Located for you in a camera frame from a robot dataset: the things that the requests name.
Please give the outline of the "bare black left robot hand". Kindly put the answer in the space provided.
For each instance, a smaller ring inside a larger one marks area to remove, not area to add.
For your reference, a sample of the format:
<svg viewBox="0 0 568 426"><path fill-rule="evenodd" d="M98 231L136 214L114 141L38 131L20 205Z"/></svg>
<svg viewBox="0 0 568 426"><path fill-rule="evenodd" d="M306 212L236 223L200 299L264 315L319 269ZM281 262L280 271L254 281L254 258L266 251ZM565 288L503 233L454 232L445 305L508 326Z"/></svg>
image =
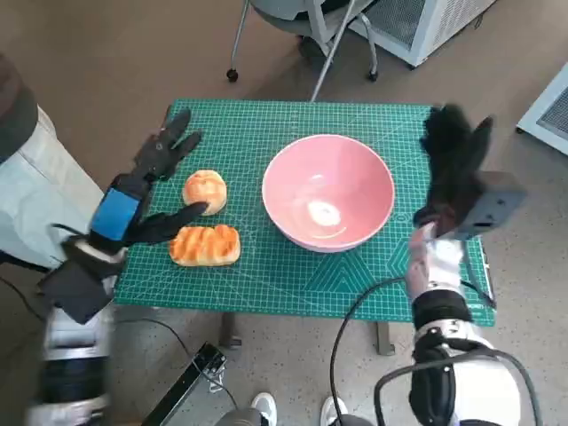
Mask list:
<svg viewBox="0 0 568 426"><path fill-rule="evenodd" d="M164 122L137 152L132 170L114 178L91 220L90 241L112 250L169 241L205 212L209 204L197 201L174 214L145 216L154 184L170 179L201 142L199 131L185 134L190 120L191 110L186 108Z"/></svg>

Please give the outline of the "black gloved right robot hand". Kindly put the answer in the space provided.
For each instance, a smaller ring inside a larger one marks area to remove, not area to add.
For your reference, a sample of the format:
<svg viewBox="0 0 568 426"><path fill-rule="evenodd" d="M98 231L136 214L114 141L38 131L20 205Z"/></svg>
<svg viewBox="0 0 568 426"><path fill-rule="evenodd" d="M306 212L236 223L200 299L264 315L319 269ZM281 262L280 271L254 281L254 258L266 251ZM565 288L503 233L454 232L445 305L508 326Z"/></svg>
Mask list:
<svg viewBox="0 0 568 426"><path fill-rule="evenodd" d="M455 104L434 106L424 122L420 143L428 155L430 187L425 205L414 213L414 226L437 225L439 236L468 215L479 196L477 173L490 146L493 118L472 127Z"/></svg>

